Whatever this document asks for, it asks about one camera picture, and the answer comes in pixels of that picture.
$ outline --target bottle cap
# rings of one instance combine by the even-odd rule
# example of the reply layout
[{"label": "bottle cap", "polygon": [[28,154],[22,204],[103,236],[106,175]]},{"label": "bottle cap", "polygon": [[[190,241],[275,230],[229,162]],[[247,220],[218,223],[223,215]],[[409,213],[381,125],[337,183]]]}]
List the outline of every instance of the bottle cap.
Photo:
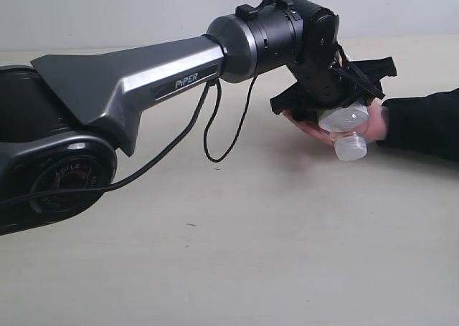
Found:
[{"label": "bottle cap", "polygon": [[346,136],[335,142],[335,151],[342,161],[362,159],[367,152],[366,141],[359,135]]}]

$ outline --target clear plastic bottle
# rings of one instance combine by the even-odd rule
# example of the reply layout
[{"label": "clear plastic bottle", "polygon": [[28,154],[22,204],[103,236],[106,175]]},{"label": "clear plastic bottle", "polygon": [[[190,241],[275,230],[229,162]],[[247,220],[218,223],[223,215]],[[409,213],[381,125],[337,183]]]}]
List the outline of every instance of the clear plastic bottle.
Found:
[{"label": "clear plastic bottle", "polygon": [[327,110],[320,115],[318,126],[333,141],[339,160],[353,161],[366,155],[363,134],[369,128],[369,113],[365,105],[356,102]]}]

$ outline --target white wall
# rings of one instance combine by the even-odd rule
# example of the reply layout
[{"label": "white wall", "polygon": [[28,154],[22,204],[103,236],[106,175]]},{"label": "white wall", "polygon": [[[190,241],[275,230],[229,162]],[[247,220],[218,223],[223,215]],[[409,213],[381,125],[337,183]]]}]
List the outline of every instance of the white wall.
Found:
[{"label": "white wall", "polygon": [[[459,33],[458,0],[312,0],[341,16],[341,37]],[[0,51],[129,47],[199,35],[259,0],[0,0]]]}]

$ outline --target human hand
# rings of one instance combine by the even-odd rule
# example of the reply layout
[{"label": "human hand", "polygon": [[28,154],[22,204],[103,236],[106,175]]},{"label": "human hand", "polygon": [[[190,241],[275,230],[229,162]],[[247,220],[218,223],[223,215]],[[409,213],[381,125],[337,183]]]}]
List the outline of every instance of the human hand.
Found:
[{"label": "human hand", "polygon": [[[389,116],[387,108],[379,104],[376,99],[368,107],[368,113],[370,118],[370,124],[365,134],[362,134],[367,143],[374,141],[384,140],[387,134],[387,127],[389,125]],[[297,128],[308,134],[312,138],[325,143],[326,145],[333,146],[331,139],[324,133],[321,132],[317,123],[312,122],[296,122],[293,119],[291,111],[284,111],[284,116],[289,119]]]}]

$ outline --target black sleeve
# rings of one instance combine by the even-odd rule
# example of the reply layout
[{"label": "black sleeve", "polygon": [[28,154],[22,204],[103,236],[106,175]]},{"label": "black sleeve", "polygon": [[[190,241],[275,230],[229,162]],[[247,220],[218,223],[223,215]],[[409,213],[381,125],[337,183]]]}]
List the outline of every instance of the black sleeve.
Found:
[{"label": "black sleeve", "polygon": [[390,99],[384,147],[459,161],[459,89],[427,97]]}]

